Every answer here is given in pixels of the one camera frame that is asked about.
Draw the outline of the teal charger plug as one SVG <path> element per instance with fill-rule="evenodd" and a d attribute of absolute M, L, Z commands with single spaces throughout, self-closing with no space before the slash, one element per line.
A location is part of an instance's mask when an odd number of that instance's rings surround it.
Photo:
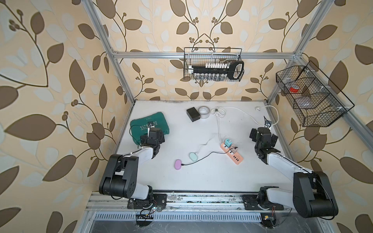
<path fill-rule="evenodd" d="M 225 141 L 224 141 L 224 145 L 226 146 L 226 147 L 231 147 L 232 146 L 232 141 L 230 140 L 230 139 L 226 139 Z"/>

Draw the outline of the mint earbud case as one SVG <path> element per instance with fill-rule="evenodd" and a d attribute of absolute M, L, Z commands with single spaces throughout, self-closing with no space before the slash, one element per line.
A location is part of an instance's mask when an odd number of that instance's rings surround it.
<path fill-rule="evenodd" d="M 198 161 L 198 155 L 194 152 L 191 152 L 189 154 L 189 158 L 191 159 L 192 162 L 197 162 Z"/>

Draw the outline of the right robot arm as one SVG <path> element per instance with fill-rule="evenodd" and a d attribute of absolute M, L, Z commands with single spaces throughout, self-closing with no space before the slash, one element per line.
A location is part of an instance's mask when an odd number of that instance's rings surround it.
<path fill-rule="evenodd" d="M 277 204 L 296 210 L 304 218 L 320 217 L 325 220 L 332 220 L 338 215 L 337 201 L 324 172 L 306 169 L 283 156 L 275 149 L 278 137 L 268 128 L 252 129 L 250 138 L 255 142 L 257 157 L 292 182 L 292 190 L 277 186 L 261 187 L 256 198 L 259 208 L 271 209 Z"/>

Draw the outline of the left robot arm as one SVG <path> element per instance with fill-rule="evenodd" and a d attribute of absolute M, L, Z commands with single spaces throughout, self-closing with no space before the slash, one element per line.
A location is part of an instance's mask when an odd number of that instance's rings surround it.
<path fill-rule="evenodd" d="M 161 129 L 151 127 L 140 137 L 140 148 L 127 154 L 110 156 L 99 184 L 99 193 L 119 198 L 152 200 L 153 188 L 137 181 L 139 165 L 152 160 L 165 142 Z"/>

